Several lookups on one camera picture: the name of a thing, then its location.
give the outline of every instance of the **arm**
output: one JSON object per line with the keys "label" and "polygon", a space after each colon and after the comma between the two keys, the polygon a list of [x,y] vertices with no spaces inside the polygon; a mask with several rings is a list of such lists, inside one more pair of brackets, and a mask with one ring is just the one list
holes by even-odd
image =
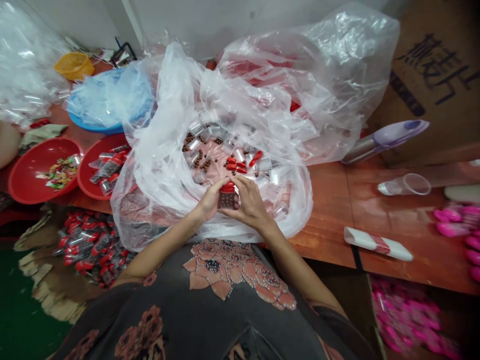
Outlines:
{"label": "arm", "polygon": [[217,213],[219,190],[228,181],[229,179],[226,177],[209,187],[198,205],[190,213],[135,256],[113,286],[132,282],[141,283],[166,258],[181,248],[204,222],[213,218]]}
{"label": "arm", "polygon": [[311,305],[332,308],[347,317],[335,296],[295,251],[275,220],[265,210],[258,186],[243,176],[232,177],[240,193],[238,210],[219,212],[254,228],[268,245],[282,277],[294,285]]}

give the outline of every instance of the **pile of bottled products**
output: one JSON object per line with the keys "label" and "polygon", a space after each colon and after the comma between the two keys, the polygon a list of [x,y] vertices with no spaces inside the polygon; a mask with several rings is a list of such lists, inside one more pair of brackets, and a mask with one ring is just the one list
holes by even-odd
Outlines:
{"label": "pile of bottled products", "polygon": [[110,288],[137,255],[122,246],[110,214],[73,210],[58,234],[60,242],[53,255],[63,256],[65,266],[75,266],[101,288]]}

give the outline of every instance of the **clear plastic bag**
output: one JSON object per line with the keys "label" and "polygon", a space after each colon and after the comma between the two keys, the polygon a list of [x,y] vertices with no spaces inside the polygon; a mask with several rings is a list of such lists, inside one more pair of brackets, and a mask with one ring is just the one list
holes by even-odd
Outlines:
{"label": "clear plastic bag", "polygon": [[319,23],[232,42],[200,96],[220,125],[274,158],[338,161],[382,99],[399,34],[397,20],[349,3]]}
{"label": "clear plastic bag", "polygon": [[[182,152],[190,125],[200,116],[198,99],[204,71],[205,68],[187,57],[178,44],[167,47],[158,75],[161,84],[156,94],[158,109],[148,126],[132,133],[135,141],[130,143],[132,153],[122,168],[110,200],[120,239],[128,249],[143,249],[153,237],[188,214],[207,189],[207,184],[195,182],[195,175]],[[212,184],[225,176],[222,164],[227,155],[211,139],[208,145],[201,146],[212,158],[222,157],[212,162],[212,168],[205,172],[202,182]],[[290,167],[290,181],[264,188],[262,195],[272,214],[277,205],[289,205],[288,213],[278,224],[290,237],[305,226],[313,203],[307,168],[286,166]],[[243,243],[260,241],[253,229],[221,214],[205,223],[191,240],[205,238]]]}
{"label": "clear plastic bag", "polygon": [[[132,152],[110,200],[123,245],[140,251],[198,204],[206,183],[226,175],[231,153],[221,141],[230,137],[232,151],[263,152],[261,173],[247,175],[285,236],[296,235],[313,206],[305,165],[340,160],[359,138],[388,84],[398,35],[396,20],[349,4],[320,23],[237,40],[215,71],[178,43],[168,45],[161,63],[150,64],[159,68],[153,118],[138,127],[123,121]],[[218,160],[204,169],[203,185],[182,152],[200,120],[222,131],[219,142],[196,149]],[[221,214],[191,241],[205,238],[260,241],[253,229]]]}
{"label": "clear plastic bag", "polygon": [[154,103],[148,74],[132,62],[126,68],[85,77],[73,86],[64,108],[89,127],[111,128],[123,119],[142,127],[151,118]]}
{"label": "clear plastic bag", "polygon": [[0,3],[0,119],[28,129],[70,93],[54,70],[67,44],[35,16]]}

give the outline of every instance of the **cardboard box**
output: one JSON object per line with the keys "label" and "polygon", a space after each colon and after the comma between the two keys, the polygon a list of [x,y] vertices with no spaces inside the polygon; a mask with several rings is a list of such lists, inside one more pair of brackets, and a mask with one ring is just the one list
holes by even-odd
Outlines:
{"label": "cardboard box", "polygon": [[[372,304],[372,283],[367,272],[322,261],[305,259],[333,293],[348,319],[371,345],[379,360],[445,360],[424,346],[400,354],[384,344]],[[425,286],[429,298],[440,308],[441,333],[460,344],[464,359],[480,359],[478,346],[479,298],[433,286]]]}
{"label": "cardboard box", "polygon": [[390,84],[369,132],[405,120],[430,127],[382,157],[389,168],[480,159],[480,27],[474,0],[416,0],[400,20]]}

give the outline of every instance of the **yellow basket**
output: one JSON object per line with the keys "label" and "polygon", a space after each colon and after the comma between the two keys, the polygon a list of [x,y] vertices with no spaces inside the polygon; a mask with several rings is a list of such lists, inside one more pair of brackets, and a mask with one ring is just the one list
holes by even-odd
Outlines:
{"label": "yellow basket", "polygon": [[95,71],[89,57],[81,52],[65,54],[54,69],[71,81],[81,80],[84,75],[92,75]]}

